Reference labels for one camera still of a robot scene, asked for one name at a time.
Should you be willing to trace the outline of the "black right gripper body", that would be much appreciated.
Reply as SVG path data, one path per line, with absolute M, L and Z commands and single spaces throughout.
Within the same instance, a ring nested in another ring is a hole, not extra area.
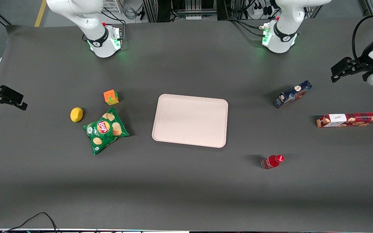
M 2 85 L 0 86 L 0 103 L 10 105 L 22 105 L 23 95 L 19 92 Z

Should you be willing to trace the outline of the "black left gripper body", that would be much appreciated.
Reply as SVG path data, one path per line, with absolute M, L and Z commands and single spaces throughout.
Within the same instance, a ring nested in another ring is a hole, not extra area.
M 361 64 L 352 58 L 343 58 L 336 65 L 331 68 L 332 78 L 343 78 L 348 75 L 355 75 L 357 73 L 373 73 L 373 62 L 370 64 Z

